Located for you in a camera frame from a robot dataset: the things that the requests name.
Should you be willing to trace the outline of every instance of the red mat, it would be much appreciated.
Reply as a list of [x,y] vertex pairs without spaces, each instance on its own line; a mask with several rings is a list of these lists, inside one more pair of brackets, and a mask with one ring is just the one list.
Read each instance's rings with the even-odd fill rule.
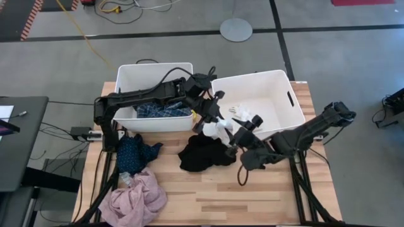
[[394,0],[331,0],[334,6],[363,6],[375,4],[394,4]]

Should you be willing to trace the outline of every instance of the wooden tabletop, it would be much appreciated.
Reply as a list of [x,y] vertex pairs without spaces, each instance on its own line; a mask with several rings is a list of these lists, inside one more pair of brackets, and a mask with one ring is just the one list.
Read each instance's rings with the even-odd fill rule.
[[[306,82],[291,82],[291,85],[306,120],[315,117],[309,85]],[[114,91],[114,88],[115,82],[105,82],[102,95],[108,95]],[[237,161],[230,166],[213,166],[201,173],[188,173],[179,168],[180,159],[177,153],[184,149],[188,138],[193,134],[191,131],[141,134],[147,144],[152,145],[157,142],[164,144],[158,158],[148,166],[165,189],[168,203],[150,225],[299,223],[288,160],[267,165],[265,170],[251,171],[248,182],[243,187],[237,183],[237,171],[241,165],[240,152]],[[87,152],[82,180],[83,201],[79,218],[89,208],[96,171],[98,173],[93,197],[95,198],[99,192],[106,156],[105,153],[101,154],[100,164],[96,170],[101,148],[101,142],[91,143]],[[314,143],[312,149],[325,156],[321,143]],[[116,156],[113,156],[110,174],[115,160]],[[306,161],[314,194],[334,218],[341,220],[340,208],[327,164],[310,151]],[[119,187],[125,187],[125,184],[120,181]],[[305,196],[303,201],[306,218],[309,219]],[[79,204],[80,191],[73,217],[76,216]]]

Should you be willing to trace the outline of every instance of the bin handle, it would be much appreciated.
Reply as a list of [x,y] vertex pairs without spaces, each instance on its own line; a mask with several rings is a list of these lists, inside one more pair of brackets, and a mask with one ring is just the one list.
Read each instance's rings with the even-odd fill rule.
[[290,92],[288,91],[286,94],[288,95],[290,104],[292,105],[292,107],[294,107],[294,106],[295,106],[295,103],[293,102],[293,99],[292,99],[292,96],[290,95]]

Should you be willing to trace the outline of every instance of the plaid shirt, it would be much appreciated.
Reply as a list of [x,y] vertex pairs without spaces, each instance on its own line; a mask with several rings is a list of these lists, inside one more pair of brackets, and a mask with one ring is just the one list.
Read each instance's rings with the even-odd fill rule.
[[138,118],[159,118],[159,117],[185,117],[190,116],[190,108],[179,108],[182,106],[181,102],[173,103],[170,105],[162,106],[157,103],[146,103],[138,106]]

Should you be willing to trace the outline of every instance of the paper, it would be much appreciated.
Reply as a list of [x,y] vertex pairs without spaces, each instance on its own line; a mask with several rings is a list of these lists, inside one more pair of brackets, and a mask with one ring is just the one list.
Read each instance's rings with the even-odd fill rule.
[[8,122],[8,118],[11,117],[11,113],[13,112],[14,106],[0,106],[0,119]]

